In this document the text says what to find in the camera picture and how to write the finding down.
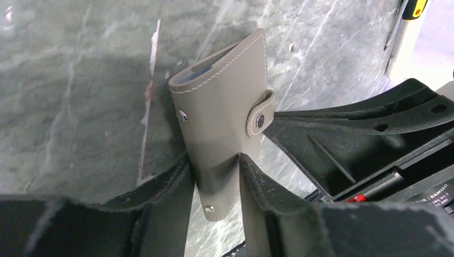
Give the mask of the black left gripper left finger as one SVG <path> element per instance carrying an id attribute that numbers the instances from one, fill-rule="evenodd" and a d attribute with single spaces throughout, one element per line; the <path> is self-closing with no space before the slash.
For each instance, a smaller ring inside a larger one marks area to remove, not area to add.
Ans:
<path id="1" fill-rule="evenodd" d="M 1 256 L 183 256 L 194 180 L 187 156 L 103 204 L 1 196 Z"/>

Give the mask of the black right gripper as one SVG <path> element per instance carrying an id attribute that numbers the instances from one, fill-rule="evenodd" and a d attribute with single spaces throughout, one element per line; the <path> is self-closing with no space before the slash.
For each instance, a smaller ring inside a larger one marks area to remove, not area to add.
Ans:
<path id="1" fill-rule="evenodd" d="M 274 114 L 266 137 L 320 202 L 453 207 L 453 100 L 416 79 L 354 104 Z"/>

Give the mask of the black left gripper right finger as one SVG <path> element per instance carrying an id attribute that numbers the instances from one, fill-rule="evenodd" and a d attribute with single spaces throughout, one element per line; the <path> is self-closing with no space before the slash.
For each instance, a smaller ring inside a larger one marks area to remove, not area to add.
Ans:
<path id="1" fill-rule="evenodd" d="M 312 203 L 239 155 L 248 256 L 453 256 L 453 219 L 403 203 Z"/>

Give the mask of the grey leather card holder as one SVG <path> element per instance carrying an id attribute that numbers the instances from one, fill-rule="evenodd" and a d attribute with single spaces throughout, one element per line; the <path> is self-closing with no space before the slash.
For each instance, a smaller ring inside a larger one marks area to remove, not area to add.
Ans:
<path id="1" fill-rule="evenodd" d="M 275 92 L 267 73 L 266 34 L 258 29 L 168 82 L 209 221 L 232 210 L 239 197 L 238 154 L 256 160 L 261 136 L 273 122 Z"/>

